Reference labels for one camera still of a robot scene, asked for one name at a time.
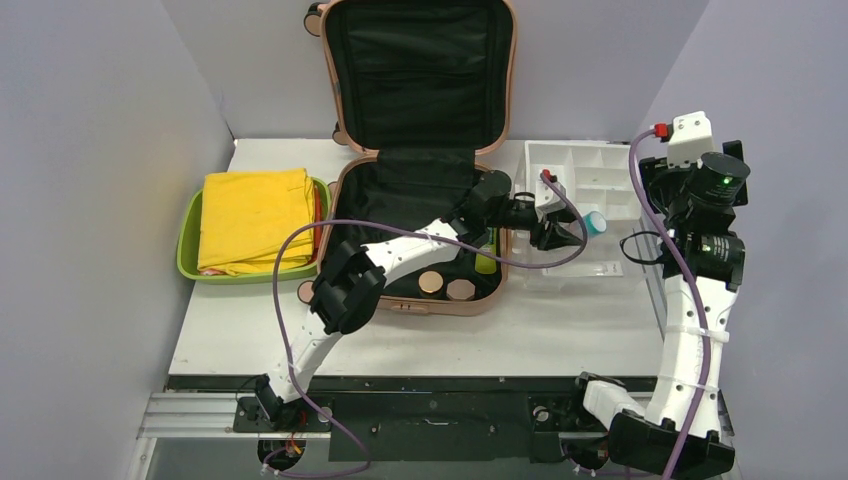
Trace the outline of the white plastic drawer organizer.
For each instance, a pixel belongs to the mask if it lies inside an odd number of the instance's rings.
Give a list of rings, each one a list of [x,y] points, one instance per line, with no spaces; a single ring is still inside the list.
[[[545,294],[622,294],[644,281],[643,269],[621,252],[619,241],[640,227],[642,207],[631,183],[629,147],[601,141],[527,141],[514,176],[516,193],[532,193],[528,173],[532,165],[563,165],[568,199],[583,217],[599,211],[607,219],[607,232],[589,243],[581,256],[556,268],[520,269],[515,272],[524,287]],[[620,278],[571,277],[578,262],[620,261],[626,275]]]

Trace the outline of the red snack bag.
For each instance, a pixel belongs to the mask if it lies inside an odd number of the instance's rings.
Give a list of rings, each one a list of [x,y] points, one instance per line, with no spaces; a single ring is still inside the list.
[[[324,212],[323,212],[324,204],[322,202],[321,189],[318,185],[314,185],[313,191],[314,191],[314,196],[315,196],[314,221],[320,222],[321,220],[324,219]],[[316,260],[318,258],[318,252],[320,250],[320,245],[321,245],[322,232],[323,232],[322,227],[315,227],[312,230],[312,236],[313,236],[312,259],[313,260]]]

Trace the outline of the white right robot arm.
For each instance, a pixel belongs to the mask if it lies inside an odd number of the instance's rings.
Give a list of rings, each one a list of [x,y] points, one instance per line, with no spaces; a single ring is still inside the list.
[[[741,141],[718,151],[630,159],[631,180],[660,242],[666,320],[662,359],[647,406],[611,380],[588,375],[564,400],[578,427],[596,420],[612,462],[663,479],[710,479],[730,471],[718,386],[727,323],[744,276],[746,247],[730,226],[748,202]]]

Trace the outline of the white toothpaste box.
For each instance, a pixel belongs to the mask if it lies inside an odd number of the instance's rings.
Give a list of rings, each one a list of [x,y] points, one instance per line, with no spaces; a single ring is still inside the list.
[[[620,261],[578,262],[570,266],[567,273],[571,277],[604,277],[620,278],[626,275]]]

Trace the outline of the white spray bottle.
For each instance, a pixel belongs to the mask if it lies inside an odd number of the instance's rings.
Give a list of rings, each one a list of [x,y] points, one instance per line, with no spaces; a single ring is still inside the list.
[[[588,238],[595,238],[607,232],[607,219],[599,211],[590,211],[583,217]]]

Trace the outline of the green plastic tray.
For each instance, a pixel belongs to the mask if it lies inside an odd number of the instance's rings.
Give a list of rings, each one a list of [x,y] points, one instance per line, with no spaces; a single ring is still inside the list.
[[[312,180],[316,198],[321,203],[321,207],[316,209],[316,213],[321,214],[320,219],[327,219],[328,214],[331,212],[335,181],[326,183],[316,177],[313,177]],[[271,273],[244,274],[240,276],[202,275],[200,273],[197,263],[200,244],[202,197],[203,190],[196,192],[190,200],[184,215],[176,250],[176,266],[178,271],[189,280],[209,285],[269,283],[272,280]]]

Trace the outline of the yellow box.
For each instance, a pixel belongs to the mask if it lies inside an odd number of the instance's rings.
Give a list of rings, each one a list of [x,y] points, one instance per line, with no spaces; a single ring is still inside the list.
[[[284,241],[316,219],[320,202],[303,168],[206,176],[197,269],[205,276],[270,274]]]

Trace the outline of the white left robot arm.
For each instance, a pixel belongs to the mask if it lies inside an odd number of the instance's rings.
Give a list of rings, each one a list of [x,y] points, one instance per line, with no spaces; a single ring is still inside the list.
[[[310,286],[308,311],[295,337],[283,338],[285,357],[256,381],[259,416],[272,429],[291,427],[298,402],[336,343],[365,326],[377,310],[384,289],[395,281],[462,250],[481,254],[492,228],[524,230],[532,247],[550,251],[573,247],[566,262],[586,248],[586,220],[567,199],[556,175],[541,170],[541,192],[512,196],[512,182],[501,171],[481,175],[465,199],[448,214],[416,231],[370,221],[359,226],[392,233],[371,244],[341,243]]]

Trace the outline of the pink hard-shell suitcase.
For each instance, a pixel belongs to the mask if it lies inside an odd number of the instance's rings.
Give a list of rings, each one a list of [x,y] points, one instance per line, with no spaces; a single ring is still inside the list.
[[[387,240],[459,206],[506,140],[516,19],[507,1],[329,1],[305,30],[323,43],[341,171],[322,235],[326,264],[343,242]]]

